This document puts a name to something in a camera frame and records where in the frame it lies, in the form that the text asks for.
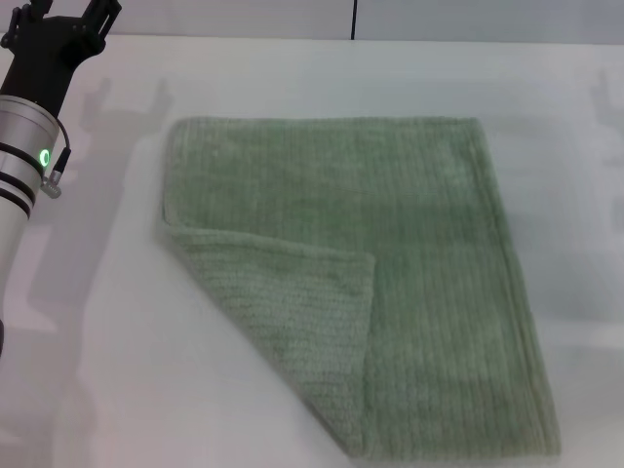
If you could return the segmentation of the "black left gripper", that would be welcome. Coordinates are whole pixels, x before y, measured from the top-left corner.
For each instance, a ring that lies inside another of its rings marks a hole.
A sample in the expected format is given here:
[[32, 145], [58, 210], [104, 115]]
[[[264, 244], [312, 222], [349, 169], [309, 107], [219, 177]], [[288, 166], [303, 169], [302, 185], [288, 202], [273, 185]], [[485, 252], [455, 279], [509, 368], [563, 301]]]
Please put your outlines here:
[[34, 19], [14, 7], [1, 38], [1, 46], [14, 55], [1, 93], [58, 117], [76, 69], [103, 51], [120, 12], [118, 0], [91, 0], [81, 18]]

